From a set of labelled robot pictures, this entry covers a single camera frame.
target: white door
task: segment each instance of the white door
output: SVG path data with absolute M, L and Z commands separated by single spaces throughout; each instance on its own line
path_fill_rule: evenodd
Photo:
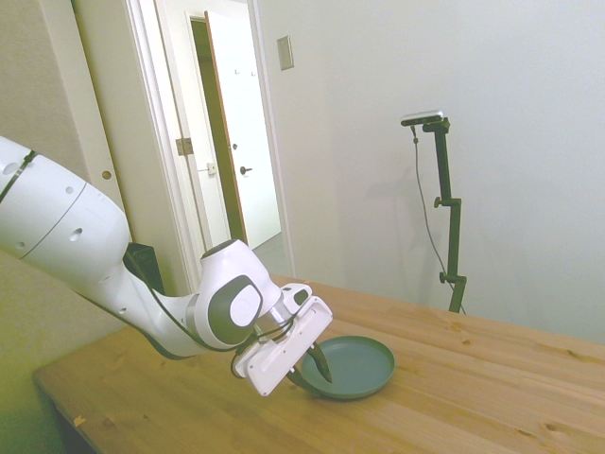
M 250 23 L 206 12 L 248 244 L 281 231 Z
M 233 147 L 233 159 L 242 217 L 249 246 L 254 248 L 277 235 L 281 228 L 258 77 L 252 75 L 257 73 L 248 8 L 229 0 L 156 0 L 156 4 L 181 131 L 183 137 L 191 137 L 212 245 L 229 238 L 230 233 L 219 175 L 208 172 L 208 164 L 216 162 L 216 153 L 191 20 L 204 20 L 207 10 L 220 13 L 210 13 L 212 23 L 209 26 L 216 41 L 216 57 L 221 61 L 221 64 L 217 63 L 218 79 L 225 102 L 227 128 L 232 144 L 237 144 L 236 149 Z M 240 78 L 237 83 L 222 76 L 229 71 L 226 68 L 234 64 L 234 57 L 223 54 L 233 52 L 234 47 L 248 49 L 243 54 L 237 52 L 243 55 L 238 58 L 237 65 L 242 68 L 241 71 L 246 67 L 249 77 Z M 235 70 L 233 68 L 231 71 L 237 76 Z M 241 167 L 251 170 L 243 175 L 239 171 Z

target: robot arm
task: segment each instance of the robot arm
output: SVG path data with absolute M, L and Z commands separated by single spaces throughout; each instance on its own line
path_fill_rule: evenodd
M 196 293 L 154 293 L 124 266 L 124 213 L 69 170 L 1 136 L 0 191 L 0 249 L 134 326 L 169 358 L 251 342 L 234 372 L 262 395 L 294 371 L 332 321 L 309 286 L 278 288 L 238 240 L 204 254 Z M 322 355 L 314 358 L 329 378 Z

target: green plate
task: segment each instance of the green plate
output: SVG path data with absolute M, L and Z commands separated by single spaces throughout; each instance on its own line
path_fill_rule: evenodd
M 313 359 L 302 360 L 301 374 L 321 394 L 335 399 L 359 399 L 376 393 L 395 372 L 395 358 L 386 345 L 361 336 L 342 336 L 320 343 L 332 383 L 318 371 Z

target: wood grain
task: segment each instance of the wood grain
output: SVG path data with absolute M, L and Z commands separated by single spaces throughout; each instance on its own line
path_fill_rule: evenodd
M 230 354 L 170 361 L 131 328 L 35 376 L 102 453 L 605 452 L 604 345 L 312 287 L 335 313 L 322 339 L 393 351 L 379 393 L 337 402 L 284 381 L 261 397 L 232 377 Z

